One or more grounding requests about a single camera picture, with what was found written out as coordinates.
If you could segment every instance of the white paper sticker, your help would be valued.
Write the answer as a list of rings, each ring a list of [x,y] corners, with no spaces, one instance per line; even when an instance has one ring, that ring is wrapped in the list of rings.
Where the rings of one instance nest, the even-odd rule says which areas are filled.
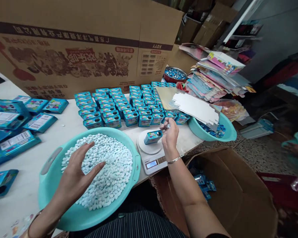
[[[27,101],[29,101],[29,99],[30,99],[30,97],[21,97],[21,98],[17,99],[17,101],[21,101],[25,104]]]
[[[6,150],[7,148],[19,143],[20,141],[23,141],[27,138],[31,137],[30,133],[28,131],[25,131],[15,137],[12,137],[11,139],[0,143],[1,150]]]
[[[42,115],[39,119],[37,119],[36,121],[34,121],[29,128],[30,129],[34,129],[34,130],[38,130],[40,129],[50,118],[52,118],[52,116],[49,115]]]
[[[0,121],[13,121],[18,115],[17,113],[0,112]]]

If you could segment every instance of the cardboard box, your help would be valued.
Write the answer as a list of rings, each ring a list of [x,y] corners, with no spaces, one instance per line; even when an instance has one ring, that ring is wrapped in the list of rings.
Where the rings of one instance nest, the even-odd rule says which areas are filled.
[[[226,29],[227,23],[231,23],[238,11],[216,3],[211,13],[206,18],[193,42],[204,47],[212,48]]]
[[[181,18],[150,0],[0,1],[0,72],[34,98],[126,93],[161,80]]]
[[[217,191],[209,192],[208,204],[231,237],[273,238],[278,216],[273,198],[256,173],[233,149],[215,148],[197,154],[196,161]],[[167,170],[154,175],[166,216],[189,235],[183,209]]]

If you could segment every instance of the plastic bag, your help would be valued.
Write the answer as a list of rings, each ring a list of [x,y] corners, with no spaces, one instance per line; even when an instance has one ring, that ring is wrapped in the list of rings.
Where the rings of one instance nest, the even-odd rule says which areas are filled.
[[[248,112],[239,101],[232,99],[221,99],[213,104],[221,106],[221,113],[226,115],[231,122],[241,121],[249,116]]]

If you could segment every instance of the human arm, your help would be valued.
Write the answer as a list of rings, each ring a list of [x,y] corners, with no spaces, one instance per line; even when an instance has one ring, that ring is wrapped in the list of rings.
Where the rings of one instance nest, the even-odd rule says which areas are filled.
[[[169,162],[180,157],[176,149],[179,128],[175,121],[172,118],[166,118],[160,129],[165,130],[162,137],[162,144],[166,160]],[[198,183],[183,161],[178,159],[174,163],[168,164],[168,169],[175,192],[183,207],[191,237],[207,237],[213,233],[229,236],[209,207]]]
[[[83,195],[105,165],[105,162],[99,163],[88,174],[83,173],[81,167],[85,154],[94,144],[94,142],[85,144],[72,154],[51,201],[33,220],[21,238],[27,235],[30,238],[51,237],[50,231],[54,231],[62,215]]]

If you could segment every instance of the metal bowl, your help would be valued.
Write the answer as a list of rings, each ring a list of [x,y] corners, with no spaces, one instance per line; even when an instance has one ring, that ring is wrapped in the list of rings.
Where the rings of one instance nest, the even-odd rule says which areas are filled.
[[[176,67],[171,67],[171,66],[168,66],[166,67],[165,70],[170,70],[170,69],[175,69],[181,73],[183,73],[185,75],[185,79],[175,79],[175,78],[172,78],[166,74],[163,74],[163,78],[168,82],[168,83],[177,83],[177,82],[183,82],[185,80],[187,80],[188,78],[188,75],[182,70],[182,69],[179,69],[179,68],[176,68]]]

